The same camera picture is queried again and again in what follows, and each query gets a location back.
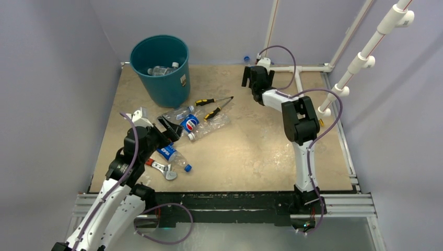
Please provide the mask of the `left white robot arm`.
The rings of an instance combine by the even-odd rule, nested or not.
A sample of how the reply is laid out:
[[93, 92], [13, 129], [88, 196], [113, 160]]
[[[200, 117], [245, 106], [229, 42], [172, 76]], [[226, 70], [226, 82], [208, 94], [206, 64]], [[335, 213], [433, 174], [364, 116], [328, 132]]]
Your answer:
[[53, 250], [110, 250], [136, 216], [154, 211], [154, 189], [137, 181], [151, 155], [177, 141], [181, 129], [164, 118], [159, 119], [165, 127], [161, 132], [142, 116], [124, 117], [131, 128], [109, 165], [99, 194], [76, 230], [66, 241], [55, 243]]

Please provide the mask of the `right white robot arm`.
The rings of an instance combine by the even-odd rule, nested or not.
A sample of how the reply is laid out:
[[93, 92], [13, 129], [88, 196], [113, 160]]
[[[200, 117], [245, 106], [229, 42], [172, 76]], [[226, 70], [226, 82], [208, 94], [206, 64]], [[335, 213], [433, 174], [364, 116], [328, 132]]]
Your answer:
[[313, 145], [320, 131], [320, 123], [313, 103], [304, 90], [290, 96], [272, 86], [274, 71], [263, 66], [246, 66], [241, 86], [251, 89], [253, 99], [260, 105], [282, 113], [285, 135], [292, 143], [296, 160], [296, 196], [294, 208], [307, 212], [320, 200], [314, 169]]

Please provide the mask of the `long clear bottle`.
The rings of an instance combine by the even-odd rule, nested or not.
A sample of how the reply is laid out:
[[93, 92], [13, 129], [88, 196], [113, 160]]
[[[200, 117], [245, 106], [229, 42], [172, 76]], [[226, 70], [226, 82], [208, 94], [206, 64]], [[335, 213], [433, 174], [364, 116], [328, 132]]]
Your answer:
[[176, 69], [178, 69], [179, 67], [180, 67], [180, 65], [179, 65], [178, 62], [173, 62], [173, 63], [172, 63], [172, 68], [173, 68], [173, 69], [176, 70]]

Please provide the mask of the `white label crushed bottle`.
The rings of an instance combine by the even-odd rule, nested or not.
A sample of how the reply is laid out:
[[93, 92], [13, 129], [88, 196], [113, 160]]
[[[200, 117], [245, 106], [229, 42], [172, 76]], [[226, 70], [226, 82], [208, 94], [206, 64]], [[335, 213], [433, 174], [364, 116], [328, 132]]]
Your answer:
[[165, 76], [174, 72], [175, 70], [176, 69], [171, 67], [155, 66], [154, 68], [149, 68], [147, 70], [147, 74], [150, 76]]

